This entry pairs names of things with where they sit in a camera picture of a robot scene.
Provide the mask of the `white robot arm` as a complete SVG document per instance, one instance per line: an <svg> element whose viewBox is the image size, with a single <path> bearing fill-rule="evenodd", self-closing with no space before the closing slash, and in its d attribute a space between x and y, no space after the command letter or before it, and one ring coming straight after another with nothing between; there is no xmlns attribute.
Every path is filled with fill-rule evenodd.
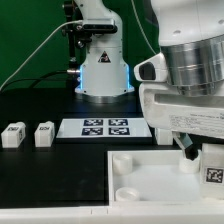
<svg viewBox="0 0 224 224"><path fill-rule="evenodd" d="M224 139L224 0L144 0L156 17L160 52L134 68L143 116L170 130L193 160L191 134ZM76 91L100 102L133 88L122 55L122 20L102 0L74 0L87 34Z"/></svg>

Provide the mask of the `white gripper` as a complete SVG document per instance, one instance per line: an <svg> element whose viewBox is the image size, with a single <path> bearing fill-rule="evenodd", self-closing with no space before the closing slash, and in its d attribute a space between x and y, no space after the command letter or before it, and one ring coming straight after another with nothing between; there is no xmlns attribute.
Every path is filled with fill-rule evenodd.
<svg viewBox="0 0 224 224"><path fill-rule="evenodd" d="M173 131L173 138L186 159L198 157L188 134L224 139L224 81L218 82L210 95L181 95L167 83L162 53L136 65L134 74L141 82L139 97L146 122L153 128Z"/></svg>

